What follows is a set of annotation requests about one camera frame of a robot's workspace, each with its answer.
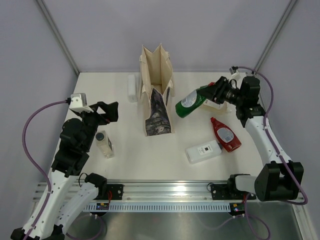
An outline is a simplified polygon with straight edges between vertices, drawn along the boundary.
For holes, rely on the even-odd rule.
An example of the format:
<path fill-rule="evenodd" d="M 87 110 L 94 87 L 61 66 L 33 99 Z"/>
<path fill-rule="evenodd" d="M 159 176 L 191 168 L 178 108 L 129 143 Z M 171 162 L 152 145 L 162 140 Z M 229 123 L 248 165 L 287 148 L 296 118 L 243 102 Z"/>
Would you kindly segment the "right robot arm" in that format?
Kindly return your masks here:
<path fill-rule="evenodd" d="M 227 102 L 235 106 L 236 117 L 253 139 L 263 163 L 258 176 L 231 175 L 226 192 L 233 199 L 247 192 L 256 195 L 261 202 L 297 204 L 298 195 L 302 193 L 304 168 L 300 162 L 292 161 L 277 141 L 267 112 L 258 103 L 259 93 L 260 80 L 254 76 L 244 77 L 239 88 L 222 76 L 198 90 L 199 95 L 216 104 Z"/>

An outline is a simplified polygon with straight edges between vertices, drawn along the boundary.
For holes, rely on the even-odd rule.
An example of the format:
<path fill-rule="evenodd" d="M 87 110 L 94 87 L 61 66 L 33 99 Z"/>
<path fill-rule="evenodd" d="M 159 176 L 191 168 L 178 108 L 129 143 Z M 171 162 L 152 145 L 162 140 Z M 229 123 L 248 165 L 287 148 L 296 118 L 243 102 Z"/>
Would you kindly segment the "green bottle red cap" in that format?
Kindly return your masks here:
<path fill-rule="evenodd" d="M 195 109 L 200 107 L 207 98 L 201 94 L 198 93 L 201 89 L 206 89 L 209 86 L 212 86 L 214 83 L 211 82 L 208 85 L 201 86 L 195 90 L 193 90 L 191 93 L 189 93 L 184 99 L 179 101 L 175 105 L 175 112 L 180 118 L 185 118 L 190 113 L 192 113 Z"/>

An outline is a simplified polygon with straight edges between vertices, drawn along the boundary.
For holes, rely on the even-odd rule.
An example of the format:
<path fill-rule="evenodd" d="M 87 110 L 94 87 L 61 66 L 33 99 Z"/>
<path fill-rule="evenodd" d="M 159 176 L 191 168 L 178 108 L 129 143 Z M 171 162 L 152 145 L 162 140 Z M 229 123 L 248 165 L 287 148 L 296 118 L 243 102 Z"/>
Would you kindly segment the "clear square bottle black cap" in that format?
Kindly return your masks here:
<path fill-rule="evenodd" d="M 114 157 L 114 150 L 113 145 L 108 137 L 107 133 L 102 130 L 98 131 L 95 135 L 95 142 L 101 153 L 104 155 L 105 158 L 112 158 Z"/>

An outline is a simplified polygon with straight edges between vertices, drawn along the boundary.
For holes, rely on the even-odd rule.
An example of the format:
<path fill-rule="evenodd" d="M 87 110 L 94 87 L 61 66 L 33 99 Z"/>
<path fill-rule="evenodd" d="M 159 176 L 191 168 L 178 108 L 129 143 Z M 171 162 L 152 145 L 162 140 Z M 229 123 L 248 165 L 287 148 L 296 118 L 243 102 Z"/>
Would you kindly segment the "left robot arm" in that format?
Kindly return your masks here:
<path fill-rule="evenodd" d="M 45 174 L 47 186 L 29 220 L 13 230 L 12 240 L 63 240 L 68 229 L 94 199 L 108 194 L 108 180 L 96 173 L 89 174 L 80 190 L 67 204 L 63 204 L 70 187 L 81 175 L 89 159 L 89 151 L 99 126 L 119 119 L 119 103 L 99 101 L 87 106 L 75 106 L 76 101 L 64 100 L 76 115 L 62 125 L 60 144 L 50 171 Z"/>

